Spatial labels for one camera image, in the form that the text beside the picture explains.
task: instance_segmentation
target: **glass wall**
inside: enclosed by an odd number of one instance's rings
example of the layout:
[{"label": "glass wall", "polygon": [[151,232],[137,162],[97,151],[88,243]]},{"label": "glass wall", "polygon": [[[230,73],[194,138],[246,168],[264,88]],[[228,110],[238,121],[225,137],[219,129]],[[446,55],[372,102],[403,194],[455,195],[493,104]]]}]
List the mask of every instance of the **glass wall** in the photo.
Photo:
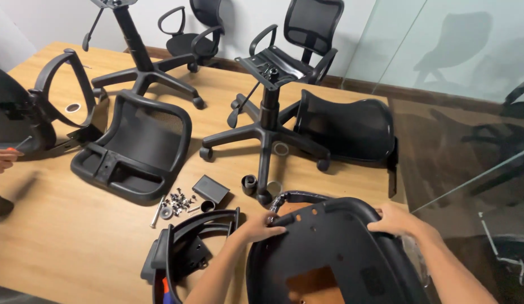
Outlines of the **glass wall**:
[{"label": "glass wall", "polygon": [[378,0],[343,86],[388,98],[410,211],[524,303],[524,1]]}]

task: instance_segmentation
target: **hand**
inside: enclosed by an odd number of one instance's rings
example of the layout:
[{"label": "hand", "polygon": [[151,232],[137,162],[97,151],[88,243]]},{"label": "hand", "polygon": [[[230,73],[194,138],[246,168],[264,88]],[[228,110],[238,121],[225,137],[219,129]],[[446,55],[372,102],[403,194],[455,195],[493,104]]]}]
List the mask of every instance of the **hand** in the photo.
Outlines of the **hand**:
[{"label": "hand", "polygon": [[427,223],[416,218],[407,211],[393,205],[383,204],[377,212],[382,219],[378,222],[367,224],[367,229],[372,232],[386,232],[394,235],[411,235],[416,237],[419,229]]},{"label": "hand", "polygon": [[268,228],[269,217],[277,216],[276,213],[267,211],[249,218],[245,224],[241,225],[234,234],[241,235],[246,242],[259,242],[286,232],[285,227]]},{"label": "hand", "polygon": [[0,173],[5,172],[13,166],[13,162],[18,159],[18,156],[22,156],[23,153],[16,150],[0,150]]}]

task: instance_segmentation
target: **chair base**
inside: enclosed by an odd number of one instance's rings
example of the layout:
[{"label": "chair base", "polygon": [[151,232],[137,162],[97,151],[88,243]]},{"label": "chair base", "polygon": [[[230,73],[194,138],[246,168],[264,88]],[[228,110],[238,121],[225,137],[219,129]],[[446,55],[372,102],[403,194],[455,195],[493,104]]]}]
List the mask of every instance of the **chair base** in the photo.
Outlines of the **chair base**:
[{"label": "chair base", "polygon": [[[232,101],[232,108],[235,109],[238,104],[244,100],[245,96],[238,94],[236,100]],[[258,119],[260,109],[248,100],[242,112],[247,113],[255,122],[247,126],[205,137],[202,140],[200,157],[209,161],[213,156],[212,148],[215,146],[252,138],[258,139],[260,141],[260,163],[258,168],[257,200],[264,206],[270,204],[272,196],[267,191],[267,182],[270,171],[272,145],[275,141],[281,141],[313,155],[318,159],[317,168],[320,171],[326,171],[330,166],[330,151],[328,149],[283,127],[283,124],[293,117],[290,113],[293,113],[292,110],[294,107],[297,107],[297,103],[279,112],[277,128],[270,130],[264,128]]]},{"label": "chair base", "polygon": [[202,100],[198,95],[198,91],[194,87],[165,73],[185,64],[188,65],[191,72],[196,72],[196,60],[193,55],[187,54],[154,62],[153,69],[150,71],[141,71],[138,68],[131,68],[97,77],[92,79],[91,83],[95,88],[102,88],[117,83],[135,81],[134,86],[132,87],[132,92],[143,96],[152,83],[158,82],[164,86],[168,86],[169,88],[192,96],[194,106],[199,110],[203,109],[204,100]]}]

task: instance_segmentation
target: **baseboard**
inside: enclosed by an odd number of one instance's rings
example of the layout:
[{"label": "baseboard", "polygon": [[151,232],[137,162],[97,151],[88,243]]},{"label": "baseboard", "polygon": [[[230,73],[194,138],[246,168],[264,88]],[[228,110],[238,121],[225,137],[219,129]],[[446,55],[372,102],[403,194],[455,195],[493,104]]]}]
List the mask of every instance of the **baseboard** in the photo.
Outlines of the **baseboard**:
[{"label": "baseboard", "polygon": [[[155,48],[152,46],[146,46],[146,49],[150,57],[153,58],[168,59],[172,57],[166,49]],[[215,57],[211,59],[211,62],[217,62],[219,64],[219,68],[223,70],[247,73],[247,71],[239,63],[231,59]],[[343,77],[327,75],[322,81],[321,85],[327,86],[329,88],[344,89],[347,91],[384,96],[388,97],[389,99],[409,100],[478,113],[498,115],[501,112],[501,105],[499,103],[490,102],[487,100],[479,100],[446,93],[405,88],[403,86],[378,84],[375,82],[358,79],[343,79]]]}]

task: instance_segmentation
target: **table surface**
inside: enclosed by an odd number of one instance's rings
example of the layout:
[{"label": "table surface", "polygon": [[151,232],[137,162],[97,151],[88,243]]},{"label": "table surface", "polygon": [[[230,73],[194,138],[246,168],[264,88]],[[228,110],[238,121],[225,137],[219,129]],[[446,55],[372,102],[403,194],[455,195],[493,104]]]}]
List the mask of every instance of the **table surface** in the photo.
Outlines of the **table surface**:
[{"label": "table surface", "polygon": [[[25,88],[34,86],[37,75],[63,49],[72,48],[80,56],[90,79],[134,66],[127,53],[91,48],[83,52],[73,44],[55,42],[9,72]],[[177,187],[190,195],[192,186],[204,174],[231,189],[227,208],[240,207],[247,217],[263,212],[258,202],[243,195],[240,180],[258,173],[259,142],[248,140],[216,147],[213,163],[198,156],[205,136],[229,129],[226,118],[236,94],[247,94],[256,80],[248,74],[201,67],[189,73],[186,66],[169,72],[198,89],[207,108],[197,110],[189,100],[172,89],[154,84],[145,96],[184,108],[193,122],[188,159],[172,189]],[[133,83],[106,87],[110,99],[120,89]],[[290,83],[281,89],[281,108],[300,99],[301,89],[321,98],[349,103],[375,97],[337,89]],[[252,100],[261,99],[258,89]],[[83,103],[83,96],[72,69],[63,65],[52,82],[50,100],[63,113],[71,103]],[[86,108],[67,114],[73,121],[85,119]],[[238,126],[251,123],[240,115]],[[286,127],[291,128],[293,120]],[[54,122],[58,138],[74,130]],[[151,303],[150,285],[140,279],[140,270],[149,248],[161,229],[178,224],[187,215],[171,221],[159,219],[157,229],[149,224],[156,207],[142,207],[97,189],[79,179],[69,164],[76,152],[40,161],[20,162],[0,175],[0,195],[15,202],[10,216],[0,221],[0,286],[29,293],[61,303]],[[291,149],[286,157],[272,156],[270,181],[283,184],[285,190],[308,190],[333,197],[352,196],[374,207],[389,201],[388,175],[385,169],[373,169],[333,161],[327,174],[316,169],[316,163]],[[282,207],[286,213],[301,204]],[[206,238],[212,254],[217,254],[224,236]],[[245,263],[247,248],[241,255],[230,284],[227,303],[247,303]],[[189,276],[179,293],[185,298],[203,271]]]}]

